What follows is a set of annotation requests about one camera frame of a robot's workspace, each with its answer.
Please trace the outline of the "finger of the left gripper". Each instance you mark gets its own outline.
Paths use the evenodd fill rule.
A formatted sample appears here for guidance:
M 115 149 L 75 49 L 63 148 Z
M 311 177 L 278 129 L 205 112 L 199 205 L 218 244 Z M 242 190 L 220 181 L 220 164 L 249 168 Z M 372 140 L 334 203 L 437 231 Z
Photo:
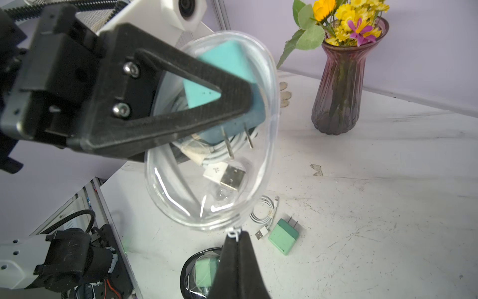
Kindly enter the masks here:
M 128 159 L 154 147 L 244 115 L 251 83 L 189 56 L 133 26 L 101 34 L 103 58 L 92 91 L 67 146 L 75 151 Z M 171 73 L 220 94 L 218 100 L 180 112 L 153 115 L 158 88 Z

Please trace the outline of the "green charger plug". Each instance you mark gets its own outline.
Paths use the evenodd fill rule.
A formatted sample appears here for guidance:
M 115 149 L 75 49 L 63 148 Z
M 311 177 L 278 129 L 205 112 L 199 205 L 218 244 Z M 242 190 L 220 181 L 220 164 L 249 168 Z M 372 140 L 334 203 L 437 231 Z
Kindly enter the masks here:
M 213 285 L 219 266 L 219 257 L 202 257 L 195 263 L 195 283 L 205 288 Z
M 298 222 L 292 216 L 281 218 L 268 240 L 283 255 L 289 255 L 300 236 Z

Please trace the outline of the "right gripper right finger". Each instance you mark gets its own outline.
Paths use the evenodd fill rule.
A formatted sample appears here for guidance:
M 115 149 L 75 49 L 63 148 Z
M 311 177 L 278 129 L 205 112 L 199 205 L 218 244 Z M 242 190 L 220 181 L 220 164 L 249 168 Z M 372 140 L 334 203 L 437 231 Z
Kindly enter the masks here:
M 270 299 L 262 279 L 250 235 L 243 231 L 238 242 L 238 293 L 240 299 Z

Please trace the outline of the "clear round case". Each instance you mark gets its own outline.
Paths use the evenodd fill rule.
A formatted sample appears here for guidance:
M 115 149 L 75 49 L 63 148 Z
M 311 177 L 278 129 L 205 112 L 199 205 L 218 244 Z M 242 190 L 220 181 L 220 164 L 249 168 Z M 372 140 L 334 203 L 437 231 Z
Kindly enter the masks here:
M 266 189 L 278 135 L 280 91 L 270 51 L 223 31 L 188 42 L 186 54 L 251 84 L 246 114 L 148 150 L 146 186 L 168 218 L 196 230 L 241 226 Z

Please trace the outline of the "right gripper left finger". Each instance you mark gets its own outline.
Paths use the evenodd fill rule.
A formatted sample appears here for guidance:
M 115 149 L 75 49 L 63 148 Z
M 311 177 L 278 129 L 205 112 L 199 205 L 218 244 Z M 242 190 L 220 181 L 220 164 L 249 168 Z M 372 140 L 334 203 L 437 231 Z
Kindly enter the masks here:
M 239 298 L 239 242 L 226 237 L 208 299 Z

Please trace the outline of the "teal charger plug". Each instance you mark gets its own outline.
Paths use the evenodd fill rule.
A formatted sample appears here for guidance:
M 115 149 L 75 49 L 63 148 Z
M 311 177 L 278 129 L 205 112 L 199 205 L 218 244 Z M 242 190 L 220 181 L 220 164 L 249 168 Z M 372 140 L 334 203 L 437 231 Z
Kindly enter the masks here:
M 223 161 L 229 153 L 239 150 L 246 142 L 251 143 L 250 131 L 266 120 L 265 104 L 240 43 L 226 41 L 204 52 L 198 59 L 236 79 L 224 80 L 219 92 L 185 80 L 184 90 L 189 108 L 200 107 L 222 97 L 230 102 L 250 104 L 249 110 L 242 115 L 199 133 L 199 148 L 207 153 L 202 163 L 211 164 Z

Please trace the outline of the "green charger plug front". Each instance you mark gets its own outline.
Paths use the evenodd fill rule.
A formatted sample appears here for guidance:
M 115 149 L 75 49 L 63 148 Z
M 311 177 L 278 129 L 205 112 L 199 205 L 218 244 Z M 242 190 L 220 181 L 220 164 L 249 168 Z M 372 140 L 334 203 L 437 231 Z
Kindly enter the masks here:
M 195 263 L 195 283 L 205 288 L 213 285 L 219 266 L 219 257 L 202 257 Z

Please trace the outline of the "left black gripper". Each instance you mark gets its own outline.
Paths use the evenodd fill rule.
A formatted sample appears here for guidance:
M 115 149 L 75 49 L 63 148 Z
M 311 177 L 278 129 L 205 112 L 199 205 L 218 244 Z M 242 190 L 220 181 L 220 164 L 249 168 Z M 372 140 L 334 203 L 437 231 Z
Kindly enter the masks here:
M 73 150 L 148 150 L 157 68 L 143 55 L 150 34 L 124 24 L 94 34 L 69 4 L 47 8 L 32 46 L 10 59 L 1 131 Z

